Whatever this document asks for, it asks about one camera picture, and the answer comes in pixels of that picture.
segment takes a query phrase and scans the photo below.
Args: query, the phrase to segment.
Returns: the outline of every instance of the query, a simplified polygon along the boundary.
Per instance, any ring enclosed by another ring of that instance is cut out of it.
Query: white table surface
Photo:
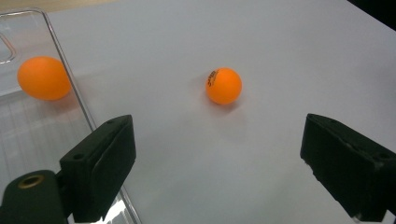
[[[100,124],[134,117],[145,224],[354,223],[300,159],[307,113],[394,150],[396,32],[346,0],[120,0],[49,14]],[[244,82],[214,105],[205,78]]]

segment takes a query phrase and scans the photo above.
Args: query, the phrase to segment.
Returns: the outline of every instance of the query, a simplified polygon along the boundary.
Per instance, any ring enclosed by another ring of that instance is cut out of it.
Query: screw hole
[[[75,160],[81,160],[84,157],[84,154],[76,154],[73,156],[73,159]]]
[[[18,188],[20,189],[29,189],[32,188],[41,182],[43,182],[44,176],[43,175],[31,175],[24,178],[19,184]]]

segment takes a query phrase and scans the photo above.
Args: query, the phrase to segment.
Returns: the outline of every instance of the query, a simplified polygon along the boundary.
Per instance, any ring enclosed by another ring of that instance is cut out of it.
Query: ball logo
[[[218,74],[218,70],[213,71],[213,72],[209,75],[209,77],[207,78],[207,85],[208,85],[209,87],[215,85],[216,75],[217,75],[217,74]]]

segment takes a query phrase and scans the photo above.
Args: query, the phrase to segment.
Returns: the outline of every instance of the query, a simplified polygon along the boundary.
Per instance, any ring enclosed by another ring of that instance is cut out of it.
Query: ping pong ball
[[[206,94],[219,105],[235,101],[242,90],[242,80],[231,68],[222,67],[213,71],[206,82]]]
[[[23,91],[40,100],[58,100],[71,90],[69,78],[61,61],[38,56],[24,62],[17,74]]]

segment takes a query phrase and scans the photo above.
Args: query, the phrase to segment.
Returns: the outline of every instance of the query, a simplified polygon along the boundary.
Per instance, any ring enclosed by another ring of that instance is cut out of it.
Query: plastic tray
[[[61,60],[72,82],[73,90],[61,100],[40,101],[19,87],[20,65],[42,55]],[[21,175],[60,171],[62,155],[94,129],[46,13],[38,8],[0,12],[0,200],[7,184]],[[106,220],[98,223],[140,224],[123,188]]]

